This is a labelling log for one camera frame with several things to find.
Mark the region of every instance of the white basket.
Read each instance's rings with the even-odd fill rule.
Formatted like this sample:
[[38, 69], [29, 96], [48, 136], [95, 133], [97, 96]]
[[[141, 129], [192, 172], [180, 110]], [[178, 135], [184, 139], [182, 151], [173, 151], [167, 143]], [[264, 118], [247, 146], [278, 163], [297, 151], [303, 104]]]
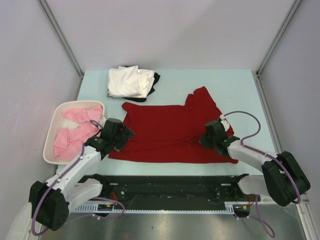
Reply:
[[43, 158], [47, 163], [66, 165], [70, 162], [58, 160], [54, 157], [54, 141], [60, 129], [75, 129], [80, 124], [65, 118], [62, 112], [69, 109], [92, 109], [98, 105], [102, 106], [102, 115], [105, 115], [105, 106], [100, 101], [68, 101], [55, 109], [43, 149]]

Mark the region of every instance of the clothing pile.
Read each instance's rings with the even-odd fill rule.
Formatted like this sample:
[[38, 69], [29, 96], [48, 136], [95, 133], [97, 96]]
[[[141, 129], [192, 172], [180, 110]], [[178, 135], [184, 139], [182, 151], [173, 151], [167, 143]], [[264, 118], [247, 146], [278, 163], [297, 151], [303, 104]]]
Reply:
[[[205, 124], [222, 114], [205, 87], [189, 94], [185, 105], [140, 106], [125, 102], [123, 123], [135, 135], [109, 158], [145, 163], [234, 163], [199, 140], [207, 132]], [[227, 135], [234, 134], [232, 128]]]
[[109, 70], [107, 97], [125, 98], [135, 102], [145, 102], [152, 94], [160, 75], [138, 66], [119, 66]]
[[80, 125], [75, 129], [62, 128], [57, 132], [53, 143], [53, 155], [58, 160], [71, 161], [81, 151], [82, 144], [99, 131], [90, 120], [99, 122], [103, 108], [101, 105], [92, 109], [72, 108], [63, 111], [62, 115]]

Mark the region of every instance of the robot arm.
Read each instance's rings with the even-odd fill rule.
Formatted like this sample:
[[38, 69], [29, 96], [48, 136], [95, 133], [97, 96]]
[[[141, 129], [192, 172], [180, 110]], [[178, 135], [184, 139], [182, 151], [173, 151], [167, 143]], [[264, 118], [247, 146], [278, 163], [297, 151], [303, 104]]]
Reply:
[[113, 149], [120, 151], [135, 133], [114, 118], [109, 118], [99, 132], [100, 136], [89, 138], [62, 172], [31, 186], [29, 202], [32, 203], [32, 217], [36, 215], [37, 222], [55, 231], [62, 227], [72, 210], [100, 195], [102, 181], [90, 178], [77, 183]]
[[227, 136], [228, 124], [223, 115], [218, 120], [208, 122], [205, 127], [207, 132], [200, 140], [202, 145], [263, 173], [263, 176], [246, 175], [240, 179], [238, 185], [244, 194], [270, 196], [285, 207], [310, 189], [310, 182], [291, 153], [265, 152], [244, 144], [236, 136]]

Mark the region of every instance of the table surface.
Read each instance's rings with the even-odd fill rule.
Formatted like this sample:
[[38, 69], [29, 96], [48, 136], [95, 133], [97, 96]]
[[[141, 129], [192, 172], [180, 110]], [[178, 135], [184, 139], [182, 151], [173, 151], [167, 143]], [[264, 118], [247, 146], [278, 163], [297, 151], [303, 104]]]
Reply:
[[[241, 110], [254, 114], [261, 122], [261, 132], [246, 141], [258, 148], [274, 152], [274, 145], [267, 126], [257, 88], [251, 70], [183, 70], [156, 69], [161, 75], [154, 86], [155, 92], [147, 97], [146, 102], [138, 105], [184, 105], [187, 95], [195, 89], [205, 86], [217, 107], [223, 112]], [[107, 118], [123, 120], [126, 111], [122, 109], [123, 98], [107, 97], [108, 71], [86, 71], [79, 91], [78, 100], [96, 100], [105, 106]], [[234, 135], [243, 138], [254, 133], [258, 125], [250, 116], [236, 113], [228, 116]], [[61, 171], [65, 165], [59, 165]], [[262, 173], [246, 163], [145, 163], [106, 157], [86, 174], [101, 175], [144, 175], [144, 176], [223, 176], [261, 175]]]

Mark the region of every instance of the white cloth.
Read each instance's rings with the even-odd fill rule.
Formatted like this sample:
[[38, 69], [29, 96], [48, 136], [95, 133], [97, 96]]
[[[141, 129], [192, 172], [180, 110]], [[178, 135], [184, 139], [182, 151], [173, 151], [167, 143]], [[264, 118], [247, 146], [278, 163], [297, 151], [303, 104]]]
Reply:
[[111, 68], [107, 96], [114, 98], [146, 98], [155, 81], [155, 72], [138, 66]]

